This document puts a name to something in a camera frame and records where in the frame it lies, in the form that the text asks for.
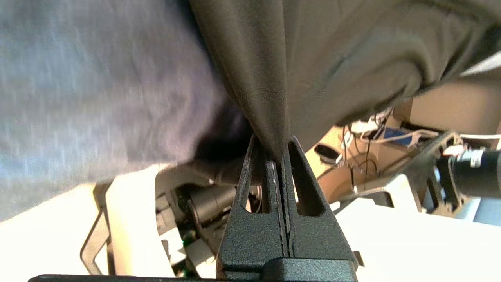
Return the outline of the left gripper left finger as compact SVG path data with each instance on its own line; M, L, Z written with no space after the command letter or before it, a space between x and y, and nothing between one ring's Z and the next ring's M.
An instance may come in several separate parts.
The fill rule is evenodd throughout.
M262 213L246 209L254 172L261 179ZM276 163L252 136L216 258L219 280L258 280L268 261L289 254L280 185Z

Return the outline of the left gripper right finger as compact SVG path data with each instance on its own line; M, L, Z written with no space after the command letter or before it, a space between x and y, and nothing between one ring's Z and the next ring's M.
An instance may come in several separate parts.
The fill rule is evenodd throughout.
M354 275L357 260L296 137L283 152L281 210L285 220L282 275Z

